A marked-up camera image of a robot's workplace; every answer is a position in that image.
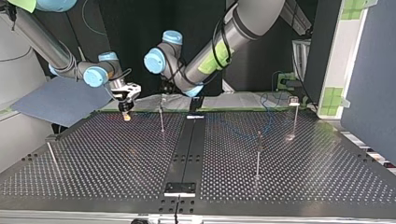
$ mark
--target perforated metal table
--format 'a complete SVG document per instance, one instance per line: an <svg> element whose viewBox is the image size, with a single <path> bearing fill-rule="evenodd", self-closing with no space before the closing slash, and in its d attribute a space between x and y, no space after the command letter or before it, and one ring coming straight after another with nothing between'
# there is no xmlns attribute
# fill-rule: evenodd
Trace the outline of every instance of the perforated metal table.
<svg viewBox="0 0 396 224"><path fill-rule="evenodd" d="M293 139L293 111L186 115L164 114L164 133L159 114L83 120L0 174L0 220L21 211L396 219L396 176L313 113L299 113ZM195 183L195 197L164 197L169 182Z"/></svg>

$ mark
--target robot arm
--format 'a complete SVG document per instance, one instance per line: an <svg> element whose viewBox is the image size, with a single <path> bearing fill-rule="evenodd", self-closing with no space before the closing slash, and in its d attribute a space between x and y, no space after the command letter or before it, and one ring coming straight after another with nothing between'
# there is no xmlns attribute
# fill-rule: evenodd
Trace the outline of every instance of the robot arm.
<svg viewBox="0 0 396 224"><path fill-rule="evenodd" d="M11 23L7 14L0 18ZM83 79L91 87L109 84L113 98L119 101L119 109L124 119L129 120L129 112L141 88L134 83L125 83L124 78L131 72L122 72L116 53L107 52L98 56L99 63L77 62L70 50L57 40L29 12L16 7L15 31L25 37L33 49L48 63L52 74L62 77Z"/></svg>
<svg viewBox="0 0 396 224"><path fill-rule="evenodd" d="M259 39L271 28L284 3L284 0L239 0L230 10L232 18L190 64L182 64L179 59L182 35L166 31L163 42L146 55L145 66L151 73L161 74L173 82L184 94L194 97L211 74L231 62L234 52L250 40Z"/></svg>

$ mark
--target vertical metal pin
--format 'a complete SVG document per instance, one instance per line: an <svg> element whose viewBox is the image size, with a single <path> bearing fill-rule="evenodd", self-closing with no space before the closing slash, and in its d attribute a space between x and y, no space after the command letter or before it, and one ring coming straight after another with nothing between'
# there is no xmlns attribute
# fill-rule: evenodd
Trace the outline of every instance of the vertical metal pin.
<svg viewBox="0 0 396 224"><path fill-rule="evenodd" d="M50 145L50 142L47 143L47 146L49 147L49 153L53 159L56 169L58 170L59 177L62 179L61 170L59 169L58 162L56 161L56 157L55 157L55 154L53 153L52 146Z"/></svg>
<svg viewBox="0 0 396 224"><path fill-rule="evenodd" d="M295 135L295 132L296 132L297 117L298 117L298 107L299 107L299 106L296 106L296 114L295 114L295 116L294 116L293 135Z"/></svg>
<svg viewBox="0 0 396 224"><path fill-rule="evenodd" d="M165 128L163 127L163 108L160 106L160 118L161 118L161 132L165 132Z"/></svg>
<svg viewBox="0 0 396 224"><path fill-rule="evenodd" d="M256 180L260 180L260 155L262 154L262 132L258 131L258 138L257 138L257 163L256 163L256 175L255 178Z"/></svg>

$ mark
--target light blue joint cap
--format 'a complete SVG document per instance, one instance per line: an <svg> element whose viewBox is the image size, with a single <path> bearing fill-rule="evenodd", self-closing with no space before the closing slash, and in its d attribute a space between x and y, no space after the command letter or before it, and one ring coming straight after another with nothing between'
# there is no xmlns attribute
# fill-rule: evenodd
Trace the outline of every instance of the light blue joint cap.
<svg viewBox="0 0 396 224"><path fill-rule="evenodd" d="M183 35L178 31L165 31L163 32L163 41L182 45L183 44Z"/></svg>
<svg viewBox="0 0 396 224"><path fill-rule="evenodd" d="M99 54L99 62L118 60L117 54L113 51Z"/></svg>
<svg viewBox="0 0 396 224"><path fill-rule="evenodd" d="M76 4L77 0L37 0L35 8L42 11L65 12Z"/></svg>
<svg viewBox="0 0 396 224"><path fill-rule="evenodd" d="M84 81L91 87L100 87L108 82L107 71L98 66L89 67L84 72Z"/></svg>
<svg viewBox="0 0 396 224"><path fill-rule="evenodd" d="M204 86L196 86L192 90L189 91L184 91L184 94L186 94L189 97L195 97L198 95L198 93L202 90Z"/></svg>
<svg viewBox="0 0 396 224"><path fill-rule="evenodd" d="M145 56L145 66L153 74L160 74L165 70L166 60L159 49L151 49Z"/></svg>
<svg viewBox="0 0 396 224"><path fill-rule="evenodd" d="M52 65L50 65L50 63L49 63L49 71L50 71L53 75L59 76L59 74L55 71L55 68L52 67Z"/></svg>

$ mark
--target white wall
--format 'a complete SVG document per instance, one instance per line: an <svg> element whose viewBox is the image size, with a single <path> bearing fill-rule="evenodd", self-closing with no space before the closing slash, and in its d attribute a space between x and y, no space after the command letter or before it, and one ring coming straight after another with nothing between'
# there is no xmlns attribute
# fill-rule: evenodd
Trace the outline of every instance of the white wall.
<svg viewBox="0 0 396 224"><path fill-rule="evenodd" d="M46 82L35 53L0 18L0 111ZM50 123L18 112L0 113L0 173L45 144Z"/></svg>
<svg viewBox="0 0 396 224"><path fill-rule="evenodd" d="M359 20L343 21L341 20L341 13L342 11L340 12L334 41L332 42L332 52L323 83L319 108L321 108L325 88L343 88L342 96L344 98L347 96L347 90L361 42L361 34L366 21L367 9L363 10ZM338 107L336 116L323 116L320 115L320 111L318 115L321 119L340 119L343 109L341 106Z"/></svg>

